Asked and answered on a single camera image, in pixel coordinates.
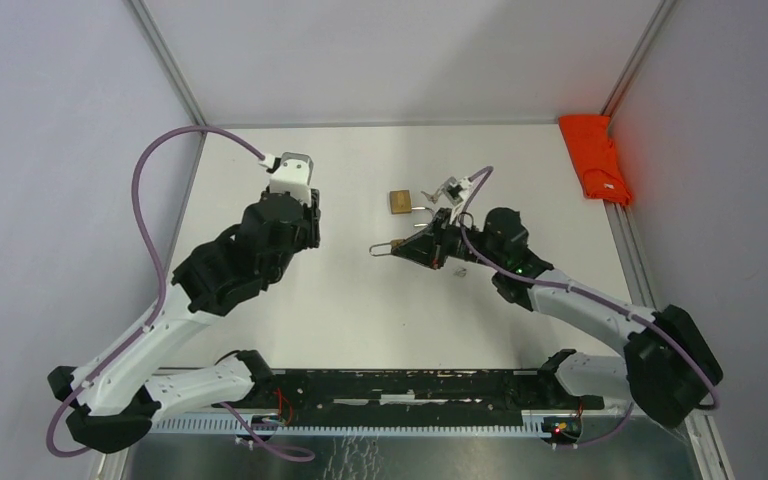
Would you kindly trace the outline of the small brass padlock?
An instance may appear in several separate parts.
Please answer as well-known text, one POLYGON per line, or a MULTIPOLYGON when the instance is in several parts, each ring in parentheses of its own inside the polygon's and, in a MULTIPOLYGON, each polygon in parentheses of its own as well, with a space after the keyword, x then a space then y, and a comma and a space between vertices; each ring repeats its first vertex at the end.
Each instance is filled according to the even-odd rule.
POLYGON ((368 253, 372 257, 390 256, 403 242, 403 239, 393 239, 383 243, 375 243, 369 247, 368 253))

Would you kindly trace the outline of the large brass padlock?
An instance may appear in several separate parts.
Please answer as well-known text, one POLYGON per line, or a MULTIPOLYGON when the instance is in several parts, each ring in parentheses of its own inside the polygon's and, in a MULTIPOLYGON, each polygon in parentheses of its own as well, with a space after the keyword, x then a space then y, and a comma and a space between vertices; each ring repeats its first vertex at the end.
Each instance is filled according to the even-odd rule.
POLYGON ((392 190, 388 193, 388 208, 391 215, 406 215, 420 211, 433 212, 430 207, 414 205, 409 190, 392 190))

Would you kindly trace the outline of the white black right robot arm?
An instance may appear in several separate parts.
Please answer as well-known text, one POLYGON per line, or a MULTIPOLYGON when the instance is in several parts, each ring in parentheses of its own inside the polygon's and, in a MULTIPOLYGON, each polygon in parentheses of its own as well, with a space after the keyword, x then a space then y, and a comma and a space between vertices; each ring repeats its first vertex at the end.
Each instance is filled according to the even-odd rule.
POLYGON ((623 399, 665 428, 719 406, 724 372, 686 310, 634 305, 573 280, 530 249, 515 210, 492 209, 482 228, 455 223, 450 213, 442 208, 421 230, 388 242, 391 255, 432 270, 451 258, 487 266, 504 300, 560 320, 613 352, 562 359, 537 382, 545 405, 562 408, 582 395, 623 399))

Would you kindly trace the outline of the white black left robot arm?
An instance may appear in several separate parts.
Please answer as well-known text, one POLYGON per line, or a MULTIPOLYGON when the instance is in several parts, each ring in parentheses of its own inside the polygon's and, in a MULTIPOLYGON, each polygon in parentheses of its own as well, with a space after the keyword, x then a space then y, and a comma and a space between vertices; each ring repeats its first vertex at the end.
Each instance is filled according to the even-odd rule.
POLYGON ((83 451, 129 448, 161 421, 220 403, 266 405, 274 374, 255 350, 172 375, 156 372, 196 334, 280 282, 292 258, 320 243, 320 193, 304 203, 266 190, 240 223, 196 247, 156 302, 103 354, 47 377, 55 415, 83 451))

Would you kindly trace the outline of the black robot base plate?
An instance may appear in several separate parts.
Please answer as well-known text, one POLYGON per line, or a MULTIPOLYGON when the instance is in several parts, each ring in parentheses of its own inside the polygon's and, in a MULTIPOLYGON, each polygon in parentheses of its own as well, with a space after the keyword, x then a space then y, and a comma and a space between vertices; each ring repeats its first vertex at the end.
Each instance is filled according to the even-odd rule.
POLYGON ((599 396, 569 394, 545 369, 277 371, 232 402, 271 411, 292 427, 519 426, 525 411, 601 410, 599 396))

